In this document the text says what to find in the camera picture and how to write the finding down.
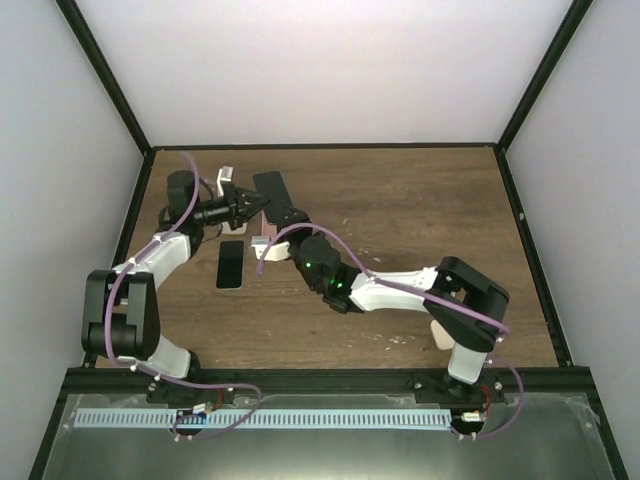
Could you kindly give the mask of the white phone case with ring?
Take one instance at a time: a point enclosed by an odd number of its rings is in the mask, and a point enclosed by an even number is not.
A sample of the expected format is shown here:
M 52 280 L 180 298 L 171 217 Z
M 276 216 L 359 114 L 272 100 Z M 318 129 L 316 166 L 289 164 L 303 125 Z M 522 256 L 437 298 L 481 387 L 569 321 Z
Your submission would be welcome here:
M 241 226 L 237 228 L 233 228 L 229 222 L 224 222 L 222 224 L 221 233 L 223 235 L 244 235 L 246 233 L 246 230 L 247 230 L 246 223 L 243 223 Z

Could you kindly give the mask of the black screen smartphone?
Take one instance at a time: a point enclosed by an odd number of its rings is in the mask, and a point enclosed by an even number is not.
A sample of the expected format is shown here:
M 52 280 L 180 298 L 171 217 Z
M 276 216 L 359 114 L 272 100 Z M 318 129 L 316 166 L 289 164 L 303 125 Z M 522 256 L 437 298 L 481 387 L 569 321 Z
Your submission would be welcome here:
M 280 171 L 266 171 L 253 175 L 256 191 L 269 200 L 263 212 L 266 221 L 276 225 L 293 206 L 284 178 Z
M 245 243 L 243 240 L 223 241 L 219 245 L 216 288 L 240 289 L 244 278 Z

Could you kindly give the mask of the pink phone case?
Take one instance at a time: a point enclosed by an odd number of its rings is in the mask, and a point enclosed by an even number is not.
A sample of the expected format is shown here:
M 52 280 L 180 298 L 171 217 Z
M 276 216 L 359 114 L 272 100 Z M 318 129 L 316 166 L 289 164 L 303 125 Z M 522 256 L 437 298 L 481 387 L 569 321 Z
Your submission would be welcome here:
M 272 223 L 267 218 L 264 211 L 261 212 L 261 237 L 266 243 L 271 242 L 278 234 L 278 228 L 275 223 Z

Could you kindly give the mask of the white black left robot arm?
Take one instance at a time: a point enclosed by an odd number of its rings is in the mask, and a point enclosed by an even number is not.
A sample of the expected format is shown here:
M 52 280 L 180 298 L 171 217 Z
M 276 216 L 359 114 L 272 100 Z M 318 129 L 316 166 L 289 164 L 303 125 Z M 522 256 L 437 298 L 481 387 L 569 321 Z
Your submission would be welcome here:
M 207 227 L 228 224 L 237 230 L 269 203 L 263 195 L 231 182 L 221 185 L 219 195 L 202 200 L 203 186 L 193 171 L 171 173 L 168 204 L 160 210 L 149 243 L 119 265 L 91 272 L 84 296 L 84 351 L 171 377 L 169 391 L 184 404 L 203 395 L 205 381 L 196 373 L 197 356 L 162 335 L 157 290 L 195 255 Z

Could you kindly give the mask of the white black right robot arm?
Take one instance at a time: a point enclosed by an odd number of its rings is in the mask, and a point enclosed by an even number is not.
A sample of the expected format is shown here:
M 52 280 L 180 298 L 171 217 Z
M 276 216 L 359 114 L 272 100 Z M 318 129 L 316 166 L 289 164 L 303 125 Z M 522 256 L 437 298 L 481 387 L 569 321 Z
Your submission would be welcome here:
M 445 393 L 465 403 L 479 392 L 489 354 L 509 334 L 504 316 L 510 295 L 502 286 L 453 256 L 435 267 L 405 272 L 374 272 L 356 255 L 347 264 L 330 242 L 335 234 L 281 202 L 275 225 L 277 235 L 268 247 L 287 242 L 288 257 L 305 283 L 331 309 L 341 314 L 406 310 L 431 315 L 452 341 Z

